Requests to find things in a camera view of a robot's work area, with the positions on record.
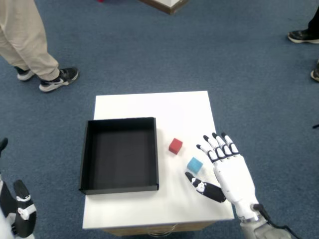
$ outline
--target open box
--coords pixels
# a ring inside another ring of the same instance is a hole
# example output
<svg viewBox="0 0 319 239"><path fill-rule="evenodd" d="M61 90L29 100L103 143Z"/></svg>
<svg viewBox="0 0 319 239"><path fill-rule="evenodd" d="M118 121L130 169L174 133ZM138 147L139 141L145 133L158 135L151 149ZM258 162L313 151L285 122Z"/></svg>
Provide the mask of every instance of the open box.
<svg viewBox="0 0 319 239"><path fill-rule="evenodd" d="M84 140L82 193L159 189L155 118L90 120Z"/></svg>

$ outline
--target block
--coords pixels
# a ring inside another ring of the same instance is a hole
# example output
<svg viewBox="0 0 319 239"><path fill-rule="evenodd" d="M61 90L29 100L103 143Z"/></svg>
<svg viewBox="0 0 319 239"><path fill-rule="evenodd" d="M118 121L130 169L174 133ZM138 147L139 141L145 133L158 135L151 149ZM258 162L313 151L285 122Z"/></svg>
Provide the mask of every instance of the block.
<svg viewBox="0 0 319 239"><path fill-rule="evenodd" d="M193 157L188 163L187 168L193 173L197 174L200 171L202 166L203 166L203 163Z"/></svg>
<svg viewBox="0 0 319 239"><path fill-rule="evenodd" d="M174 154L178 154L180 148L182 147L183 142L178 140L177 138L174 138L173 141L169 145L169 151L171 151Z"/></svg>

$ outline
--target sneaker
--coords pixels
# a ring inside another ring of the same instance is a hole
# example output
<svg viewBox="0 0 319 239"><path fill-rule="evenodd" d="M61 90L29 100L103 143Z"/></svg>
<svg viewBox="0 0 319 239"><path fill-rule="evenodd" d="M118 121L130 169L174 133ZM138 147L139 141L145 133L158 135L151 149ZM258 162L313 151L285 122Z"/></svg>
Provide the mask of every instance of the sneaker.
<svg viewBox="0 0 319 239"><path fill-rule="evenodd" d="M319 81L319 60L317 62L317 67L311 71L311 78L313 78L315 81Z"/></svg>
<svg viewBox="0 0 319 239"><path fill-rule="evenodd" d="M52 81L41 80L39 86L43 92L50 92L58 89L61 86L68 86L75 81L79 76L79 70L75 67L60 70L60 75Z"/></svg>
<svg viewBox="0 0 319 239"><path fill-rule="evenodd" d="M313 34L308 30L303 31L291 31L288 33L288 38L294 43L303 43L309 42L318 44L319 43L319 34Z"/></svg>
<svg viewBox="0 0 319 239"><path fill-rule="evenodd" d="M32 76L34 76L34 73L31 70L26 70L24 71L23 69L15 66L16 71L18 71L18 75L17 78L21 81L27 81L30 80L32 78Z"/></svg>

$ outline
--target robot finger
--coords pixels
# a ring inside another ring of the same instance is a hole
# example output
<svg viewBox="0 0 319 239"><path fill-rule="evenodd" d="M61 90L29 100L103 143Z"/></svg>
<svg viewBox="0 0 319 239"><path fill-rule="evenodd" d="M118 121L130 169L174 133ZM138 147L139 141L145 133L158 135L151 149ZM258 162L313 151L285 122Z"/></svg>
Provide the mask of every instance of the robot finger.
<svg viewBox="0 0 319 239"><path fill-rule="evenodd" d="M205 145L200 145L200 144L196 145L196 147L202 150L208 156L208 158L210 159L212 163L215 163L218 160L218 156L215 153L215 151L211 150L209 147L206 147Z"/></svg>
<svg viewBox="0 0 319 239"><path fill-rule="evenodd" d="M224 159L226 158L226 155L224 154L223 150L219 147L219 144L216 139L214 138L208 138L204 135L204 139L210 144L210 146L214 149L218 159Z"/></svg>
<svg viewBox="0 0 319 239"><path fill-rule="evenodd" d="M234 144L234 142L231 140L231 138L226 134L226 133L221 133L221 136L226 140L226 144L228 145L228 147L230 148L231 152L236 155L239 154L239 151L236 147L236 145Z"/></svg>
<svg viewBox="0 0 319 239"><path fill-rule="evenodd" d="M190 172L185 172L186 177L196 188L196 191L210 199L213 199L217 202L224 202L226 200L225 195L223 194L220 187L217 187L213 184L202 182L201 180L195 178Z"/></svg>
<svg viewBox="0 0 319 239"><path fill-rule="evenodd" d="M219 147L223 150L226 157L231 157L233 155L233 153L230 151L229 147L224 142L224 140L221 137L219 137L216 133L213 133L212 135L216 139L216 141L218 142Z"/></svg>

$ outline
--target blue carpet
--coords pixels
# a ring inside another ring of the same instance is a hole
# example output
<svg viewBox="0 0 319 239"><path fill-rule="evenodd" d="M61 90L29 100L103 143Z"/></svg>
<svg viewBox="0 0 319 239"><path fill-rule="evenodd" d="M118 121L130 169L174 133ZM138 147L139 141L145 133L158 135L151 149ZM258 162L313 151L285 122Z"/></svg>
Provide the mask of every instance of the blue carpet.
<svg viewBox="0 0 319 239"><path fill-rule="evenodd" d="M273 220L319 238L319 84L310 79L319 45L286 37L307 27L317 0L191 0L173 16L137 0L37 4L49 52L81 71L70 87L43 94L0 59L2 174L32 193L37 238L115 238L82 230L79 168L96 95L198 90L209 91L217 131L237 142ZM231 221L167 238L244 237Z"/></svg>

